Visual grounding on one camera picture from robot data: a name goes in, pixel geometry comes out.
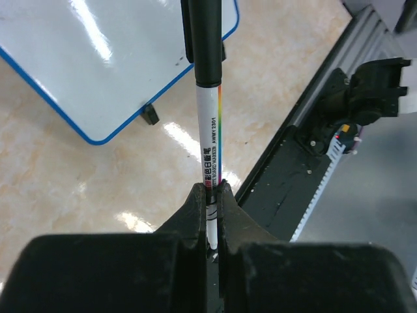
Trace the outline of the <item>blue framed whiteboard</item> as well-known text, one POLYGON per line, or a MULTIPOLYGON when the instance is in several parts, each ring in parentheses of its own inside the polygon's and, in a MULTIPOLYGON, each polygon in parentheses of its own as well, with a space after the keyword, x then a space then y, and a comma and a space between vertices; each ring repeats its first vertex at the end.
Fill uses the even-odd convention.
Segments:
POLYGON ((2 1, 1 57, 92 145, 192 68, 179 1, 2 1))

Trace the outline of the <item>black white marker pen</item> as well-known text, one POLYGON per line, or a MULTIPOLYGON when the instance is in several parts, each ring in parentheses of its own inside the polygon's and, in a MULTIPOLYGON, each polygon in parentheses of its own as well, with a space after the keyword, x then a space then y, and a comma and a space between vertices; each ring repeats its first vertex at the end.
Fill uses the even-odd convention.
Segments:
POLYGON ((187 60, 194 65, 208 246, 218 249, 217 189, 222 183, 221 1, 181 1, 187 60))

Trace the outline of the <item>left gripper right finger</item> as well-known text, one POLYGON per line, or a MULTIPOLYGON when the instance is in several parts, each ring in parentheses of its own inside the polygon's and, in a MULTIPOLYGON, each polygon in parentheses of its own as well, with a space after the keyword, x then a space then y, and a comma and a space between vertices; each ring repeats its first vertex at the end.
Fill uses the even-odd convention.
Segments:
POLYGON ((287 243, 217 188, 220 296, 226 312, 415 312, 405 271, 370 244, 287 243))

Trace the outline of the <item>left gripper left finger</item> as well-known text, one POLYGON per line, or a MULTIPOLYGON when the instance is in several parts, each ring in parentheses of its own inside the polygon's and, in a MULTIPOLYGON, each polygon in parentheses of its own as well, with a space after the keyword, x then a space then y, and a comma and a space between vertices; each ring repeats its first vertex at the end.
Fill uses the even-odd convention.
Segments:
POLYGON ((14 264, 2 312, 205 312, 206 195, 195 184, 152 233, 54 234, 14 264))

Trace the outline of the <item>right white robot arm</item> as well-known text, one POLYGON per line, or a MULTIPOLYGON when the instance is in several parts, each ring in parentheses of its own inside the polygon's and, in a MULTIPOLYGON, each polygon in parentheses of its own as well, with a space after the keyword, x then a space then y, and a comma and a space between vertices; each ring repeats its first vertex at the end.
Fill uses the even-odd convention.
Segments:
POLYGON ((336 129, 344 124, 363 127, 382 117, 397 117, 399 100, 406 97, 410 89, 401 79, 411 66, 412 60, 402 57, 360 65, 340 91, 321 99, 318 105, 321 122, 336 129))

